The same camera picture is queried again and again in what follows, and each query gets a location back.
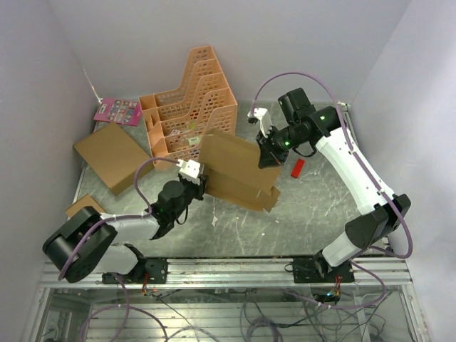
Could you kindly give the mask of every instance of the scratched metal floor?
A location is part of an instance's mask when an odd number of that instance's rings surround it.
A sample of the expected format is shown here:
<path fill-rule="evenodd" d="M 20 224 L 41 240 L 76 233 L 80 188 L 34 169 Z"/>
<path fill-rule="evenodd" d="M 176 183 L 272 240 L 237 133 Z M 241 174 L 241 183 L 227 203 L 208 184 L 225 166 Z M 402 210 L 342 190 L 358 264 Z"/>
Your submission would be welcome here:
<path fill-rule="evenodd" d="M 278 128 L 286 125 L 278 104 L 260 103 L 270 109 Z M 239 104 L 236 134 L 254 142 L 259 129 L 249 125 L 248 103 Z M 145 150 L 147 136 L 144 122 L 125 127 Z M 306 160 L 299 179 L 290 177 L 298 155 L 290 153 L 276 181 L 281 194 L 270 213 L 252 212 L 210 196 L 190 207 L 187 223 L 176 226 L 166 237 L 156 241 L 132 242 L 147 256 L 164 257 L 234 257 L 257 255 L 313 254 L 331 243 L 344 224 L 357 215 L 356 205 L 347 187 L 331 164 L 320 154 Z M 164 183 L 176 178 L 176 170 L 152 171 L 140 181 L 146 197 L 155 201 Z M 145 208 L 133 188 L 113 196 L 98 176 L 87 167 L 81 190 L 90 194 L 108 213 L 139 212 Z"/>

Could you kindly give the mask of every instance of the cardboard sheet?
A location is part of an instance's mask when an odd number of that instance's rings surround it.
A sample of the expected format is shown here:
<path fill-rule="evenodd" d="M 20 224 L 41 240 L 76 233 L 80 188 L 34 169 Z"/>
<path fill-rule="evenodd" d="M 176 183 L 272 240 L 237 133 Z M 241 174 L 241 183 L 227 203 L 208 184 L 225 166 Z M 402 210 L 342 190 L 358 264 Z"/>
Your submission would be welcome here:
<path fill-rule="evenodd" d="M 259 147 L 220 130 L 202 140 L 199 162 L 209 177 L 206 193 L 252 210 L 270 211 L 280 191 L 274 183 L 280 167 L 258 168 Z"/>
<path fill-rule="evenodd" d="M 84 207 L 93 207 L 97 212 L 105 212 L 105 210 L 95 201 L 90 195 L 85 195 L 82 198 L 74 202 L 65 213 L 68 217 L 74 216 L 76 212 L 83 209 Z"/>
<path fill-rule="evenodd" d="M 115 123 L 90 134 L 74 145 L 82 158 L 114 195 L 133 184 L 136 169 L 150 156 Z M 146 165 L 140 177 L 153 169 Z"/>

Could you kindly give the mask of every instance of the small cardboard piece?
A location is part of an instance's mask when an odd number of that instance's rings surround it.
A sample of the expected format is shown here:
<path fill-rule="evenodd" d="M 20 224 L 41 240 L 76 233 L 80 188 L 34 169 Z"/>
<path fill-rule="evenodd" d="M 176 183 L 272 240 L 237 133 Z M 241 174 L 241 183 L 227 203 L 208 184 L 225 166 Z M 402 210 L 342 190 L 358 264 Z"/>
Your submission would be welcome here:
<path fill-rule="evenodd" d="M 258 168 L 259 147 L 221 130 L 202 138 L 198 161 L 208 176 L 206 193 L 251 210 L 267 210 L 277 203 L 274 183 L 280 167 Z"/>
<path fill-rule="evenodd" d="M 76 212 L 83 209 L 84 207 L 93 207 L 97 212 L 105 212 L 105 210 L 95 201 L 90 195 L 85 195 L 82 198 L 74 202 L 65 213 L 68 217 L 74 216 Z"/>
<path fill-rule="evenodd" d="M 115 123 L 90 134 L 74 145 L 82 158 L 114 195 L 133 184 L 136 169 L 150 156 Z M 153 169 L 144 166 L 139 178 Z"/>

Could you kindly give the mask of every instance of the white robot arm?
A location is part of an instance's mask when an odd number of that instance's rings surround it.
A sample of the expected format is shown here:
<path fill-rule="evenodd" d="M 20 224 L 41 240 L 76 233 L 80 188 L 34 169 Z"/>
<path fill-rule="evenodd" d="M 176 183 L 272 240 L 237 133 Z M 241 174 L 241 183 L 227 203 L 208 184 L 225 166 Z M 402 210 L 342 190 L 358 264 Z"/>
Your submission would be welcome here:
<path fill-rule="evenodd" d="M 397 196 L 382 181 L 356 146 L 350 130 L 347 130 L 356 156 L 353 154 L 334 107 L 316 110 L 302 88 L 281 96 L 279 104 L 289 124 L 282 130 L 277 130 L 272 125 L 264 108 L 256 108 L 253 114 L 248 114 L 250 123 L 260 122 L 260 131 L 256 137 L 261 151 L 259 167 L 282 165 L 289 150 L 297 152 L 299 145 L 308 142 L 314 152 L 319 151 L 336 169 L 361 214 L 348 222 L 345 232 L 315 256 L 316 267 L 324 276 L 397 229 L 398 217 L 383 194 L 393 199 L 394 205 L 403 216 L 410 208 L 410 200 L 407 195 Z M 381 185 L 381 190 L 374 185 L 356 157 L 362 160 L 373 179 Z"/>
<path fill-rule="evenodd" d="M 165 236 L 175 222 L 185 223 L 178 219 L 184 212 L 187 219 L 188 207 L 193 200 L 203 199 L 207 184 L 203 165 L 194 160 L 180 160 L 177 166 L 180 167 L 179 180 L 169 181 L 163 186 L 157 201 L 150 206 L 151 212 L 117 216 L 84 207 L 46 240 L 43 252 L 71 283 L 92 272 L 103 273 L 106 282 L 110 281 L 109 274 L 112 273 L 122 274 L 126 281 L 143 282 L 146 274 L 166 272 L 166 269 L 155 270 L 166 267 L 165 262 L 160 263 L 157 258 L 147 259 L 134 246 L 124 242 Z M 90 229 L 93 233 L 80 244 L 83 236 L 90 234 Z"/>

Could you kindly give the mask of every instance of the red block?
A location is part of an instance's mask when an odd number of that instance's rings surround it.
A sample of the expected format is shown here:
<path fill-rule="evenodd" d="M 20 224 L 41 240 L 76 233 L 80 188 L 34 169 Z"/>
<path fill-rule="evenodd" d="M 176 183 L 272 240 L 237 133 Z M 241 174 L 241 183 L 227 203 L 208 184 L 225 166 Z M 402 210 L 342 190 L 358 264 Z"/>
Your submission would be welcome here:
<path fill-rule="evenodd" d="M 298 159 L 296 165 L 294 165 L 293 172 L 291 172 L 291 176 L 298 178 L 299 174 L 301 173 L 302 167 L 304 166 L 305 161 L 302 159 Z"/>

